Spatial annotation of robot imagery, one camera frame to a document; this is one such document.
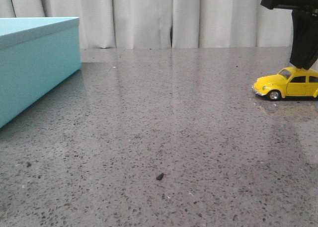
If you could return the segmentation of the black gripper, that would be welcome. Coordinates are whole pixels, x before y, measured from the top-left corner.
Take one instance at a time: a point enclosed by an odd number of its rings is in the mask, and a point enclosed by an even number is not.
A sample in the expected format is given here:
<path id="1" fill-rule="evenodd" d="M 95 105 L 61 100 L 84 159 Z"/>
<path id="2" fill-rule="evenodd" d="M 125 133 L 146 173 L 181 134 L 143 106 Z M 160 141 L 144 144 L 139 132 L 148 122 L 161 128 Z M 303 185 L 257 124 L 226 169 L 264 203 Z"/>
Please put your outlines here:
<path id="1" fill-rule="evenodd" d="M 310 69 L 318 59 L 318 0 L 261 0 L 261 5 L 270 10 L 293 10 L 290 63 L 300 69 Z"/>

